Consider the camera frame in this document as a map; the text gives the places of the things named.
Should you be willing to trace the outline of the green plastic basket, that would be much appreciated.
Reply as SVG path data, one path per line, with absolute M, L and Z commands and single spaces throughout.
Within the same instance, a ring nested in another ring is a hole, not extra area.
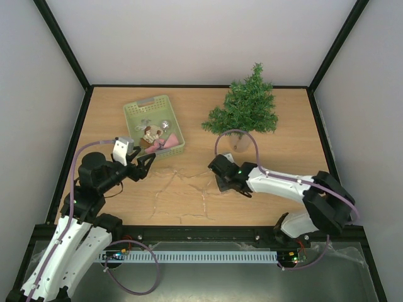
M 123 112 L 140 156 L 155 154 L 158 160 L 184 152 L 183 134 L 166 94 L 128 103 Z

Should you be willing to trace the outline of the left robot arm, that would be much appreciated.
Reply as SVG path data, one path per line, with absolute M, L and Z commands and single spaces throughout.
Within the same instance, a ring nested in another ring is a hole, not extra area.
M 96 256 L 123 242 L 122 220 L 100 212 L 105 193 L 125 178 L 144 179 L 156 155 L 140 156 L 140 147 L 118 139 L 112 144 L 111 160 L 90 152 L 79 167 L 71 167 L 79 177 L 71 179 L 52 239 L 31 276 L 20 289 L 11 290 L 6 301 L 70 301 Z

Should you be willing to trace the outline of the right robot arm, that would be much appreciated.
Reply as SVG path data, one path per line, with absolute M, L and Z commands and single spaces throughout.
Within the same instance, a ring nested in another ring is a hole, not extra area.
M 273 236 L 281 246 L 289 246 L 302 235 L 322 232 L 338 236 L 358 216 L 356 202 L 328 172 L 314 176 L 296 176 L 264 169 L 245 162 L 238 166 L 231 154 L 218 154 L 208 168 L 215 174 L 220 191 L 233 190 L 251 198 L 266 193 L 293 200 L 304 209 L 282 214 L 273 227 Z

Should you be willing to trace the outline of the small green christmas tree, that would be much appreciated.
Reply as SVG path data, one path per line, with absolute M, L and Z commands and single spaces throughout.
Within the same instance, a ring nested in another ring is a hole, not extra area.
M 264 81 L 262 73 L 262 63 L 255 63 L 252 74 L 242 81 L 233 81 L 223 105 L 210 110 L 207 120 L 201 124 L 205 131 L 215 135 L 233 130 L 227 136 L 236 152 L 245 152 L 251 144 L 247 133 L 273 133 L 277 129 L 273 86 Z

